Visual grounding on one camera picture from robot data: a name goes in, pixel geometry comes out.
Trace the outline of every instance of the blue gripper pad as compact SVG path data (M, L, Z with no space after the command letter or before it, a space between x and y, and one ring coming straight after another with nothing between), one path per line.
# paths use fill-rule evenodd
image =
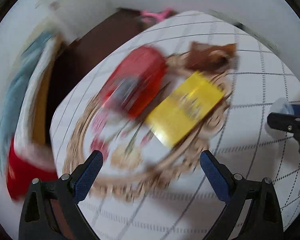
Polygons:
M228 204L231 199L228 183L211 158L214 158L214 156L209 151L203 151L200 155L200 166L206 174L218 199Z
M73 200L76 204L86 198L94 180L101 170L103 165L102 153L100 151L93 151L85 163L81 165L83 165L83 171L81 171L81 175L78 177L78 179L73 182Z

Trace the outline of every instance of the white grid tablecloth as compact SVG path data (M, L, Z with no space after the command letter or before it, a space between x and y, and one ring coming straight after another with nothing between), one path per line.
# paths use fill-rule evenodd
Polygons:
M197 11L181 13L132 38L98 64L63 100L50 129L58 176L62 175L66 147L78 118L117 65L143 44L152 44L168 56L188 51L191 41L238 44L239 65L229 75L234 88L231 107L226 111L224 128L210 141L210 150L232 173L250 180L272 179L287 228L300 212L298 143L289 133L274 140L264 125L271 104L278 98L300 104L300 82L253 37ZM149 193L133 203L93 196L79 203L102 240L202 239L223 206L200 168L182 175L167 190ZM243 221L241 216L232 236L238 234Z

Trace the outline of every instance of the blue cloth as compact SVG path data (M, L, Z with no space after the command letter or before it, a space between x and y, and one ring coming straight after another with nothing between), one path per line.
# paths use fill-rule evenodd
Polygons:
M11 138L16 132L21 106L31 75L38 64L46 42L53 36L52 32L42 32L20 56L20 71L11 81L3 103L0 120L0 166L6 169L7 155Z

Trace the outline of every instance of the yellow card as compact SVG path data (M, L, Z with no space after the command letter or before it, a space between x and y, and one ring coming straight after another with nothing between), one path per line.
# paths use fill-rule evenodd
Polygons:
M197 71L148 115L146 124L164 145L173 147L223 96Z

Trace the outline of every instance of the brown package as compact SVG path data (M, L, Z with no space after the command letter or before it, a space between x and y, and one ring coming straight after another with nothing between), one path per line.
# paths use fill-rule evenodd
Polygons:
M235 55L236 44L215 46L193 41L187 58L187 68L220 73L229 68L229 59Z

